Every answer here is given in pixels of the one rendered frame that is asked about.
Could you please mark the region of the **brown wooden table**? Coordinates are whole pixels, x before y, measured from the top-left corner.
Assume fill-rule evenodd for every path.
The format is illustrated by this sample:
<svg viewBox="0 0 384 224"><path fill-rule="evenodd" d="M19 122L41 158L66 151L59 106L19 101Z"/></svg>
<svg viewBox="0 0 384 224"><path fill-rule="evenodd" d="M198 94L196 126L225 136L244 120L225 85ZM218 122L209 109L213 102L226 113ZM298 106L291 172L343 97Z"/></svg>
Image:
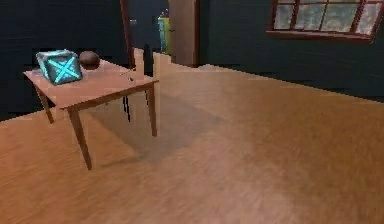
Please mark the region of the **brown wooden table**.
<svg viewBox="0 0 384 224"><path fill-rule="evenodd" d="M154 91L158 79L105 60L100 62L96 70L82 70L82 72L82 80L57 86L51 84L40 70L25 71L24 75L33 83L51 124L54 123L54 119L48 99L58 109L67 111L88 170L92 169L92 161L79 116L81 110L145 91L152 135L157 136Z"/></svg>

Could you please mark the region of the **brown round ball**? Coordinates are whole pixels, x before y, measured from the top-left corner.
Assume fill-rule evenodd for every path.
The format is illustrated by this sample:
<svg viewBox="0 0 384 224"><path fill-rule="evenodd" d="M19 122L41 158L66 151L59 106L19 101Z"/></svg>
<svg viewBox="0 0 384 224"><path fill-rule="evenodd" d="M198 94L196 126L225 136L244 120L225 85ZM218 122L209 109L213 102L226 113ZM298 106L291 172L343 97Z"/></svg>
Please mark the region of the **brown round ball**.
<svg viewBox="0 0 384 224"><path fill-rule="evenodd" d="M95 70L100 65L99 56L93 51L83 51L79 55L81 66L86 70Z"/></svg>

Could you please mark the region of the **green and yellow tall object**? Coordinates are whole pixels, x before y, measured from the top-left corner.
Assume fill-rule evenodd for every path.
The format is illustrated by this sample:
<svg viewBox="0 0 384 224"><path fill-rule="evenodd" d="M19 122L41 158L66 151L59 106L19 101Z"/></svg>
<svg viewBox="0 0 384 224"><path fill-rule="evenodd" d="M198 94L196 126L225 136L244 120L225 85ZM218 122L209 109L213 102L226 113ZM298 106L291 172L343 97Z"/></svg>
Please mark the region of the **green and yellow tall object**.
<svg viewBox="0 0 384 224"><path fill-rule="evenodd" d="M168 31L169 31L169 10L165 9L157 19L159 35L160 35L160 48L162 53L169 53L168 50Z"/></svg>

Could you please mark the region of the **brown wooden room door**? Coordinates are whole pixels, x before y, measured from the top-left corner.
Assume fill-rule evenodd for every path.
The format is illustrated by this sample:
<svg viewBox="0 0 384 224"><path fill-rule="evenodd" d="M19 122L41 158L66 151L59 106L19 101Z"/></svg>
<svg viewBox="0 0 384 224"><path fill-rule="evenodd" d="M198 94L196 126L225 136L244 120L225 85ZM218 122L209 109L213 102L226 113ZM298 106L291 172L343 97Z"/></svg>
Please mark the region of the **brown wooden room door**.
<svg viewBox="0 0 384 224"><path fill-rule="evenodd" d="M197 67L200 0L168 0L168 2L171 61L179 65Z"/></svg>

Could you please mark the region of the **teal box with cross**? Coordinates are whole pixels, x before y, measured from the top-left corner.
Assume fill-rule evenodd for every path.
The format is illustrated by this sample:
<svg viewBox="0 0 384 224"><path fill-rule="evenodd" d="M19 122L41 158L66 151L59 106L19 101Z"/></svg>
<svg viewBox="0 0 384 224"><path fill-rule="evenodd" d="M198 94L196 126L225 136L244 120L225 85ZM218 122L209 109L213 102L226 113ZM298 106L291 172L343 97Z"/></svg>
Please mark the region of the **teal box with cross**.
<svg viewBox="0 0 384 224"><path fill-rule="evenodd" d="M52 84L61 85L83 78L79 57L67 49L38 52L36 59L42 75Z"/></svg>

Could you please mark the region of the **red framed window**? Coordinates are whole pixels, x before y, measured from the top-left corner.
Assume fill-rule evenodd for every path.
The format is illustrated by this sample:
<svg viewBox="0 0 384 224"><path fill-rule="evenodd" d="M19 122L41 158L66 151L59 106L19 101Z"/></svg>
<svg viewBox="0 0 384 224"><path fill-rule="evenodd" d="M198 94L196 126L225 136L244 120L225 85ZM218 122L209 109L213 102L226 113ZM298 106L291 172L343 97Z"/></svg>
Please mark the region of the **red framed window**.
<svg viewBox="0 0 384 224"><path fill-rule="evenodd" d="M273 0L267 33L371 42L383 16L384 0Z"/></svg>

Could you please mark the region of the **black chair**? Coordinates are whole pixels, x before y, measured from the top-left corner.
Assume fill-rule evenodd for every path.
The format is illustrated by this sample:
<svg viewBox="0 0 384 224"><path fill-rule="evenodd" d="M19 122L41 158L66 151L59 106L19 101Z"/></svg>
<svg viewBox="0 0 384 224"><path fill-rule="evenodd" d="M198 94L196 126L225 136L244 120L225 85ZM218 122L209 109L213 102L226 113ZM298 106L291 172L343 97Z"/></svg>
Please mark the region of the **black chair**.
<svg viewBox="0 0 384 224"><path fill-rule="evenodd" d="M143 72L146 76L154 76L154 57L153 50L149 44L145 44L142 49L135 48L134 53L136 56L140 55L143 64ZM129 99L127 96L124 96L122 99L123 110L127 114L128 121L131 121L130 108L129 108Z"/></svg>

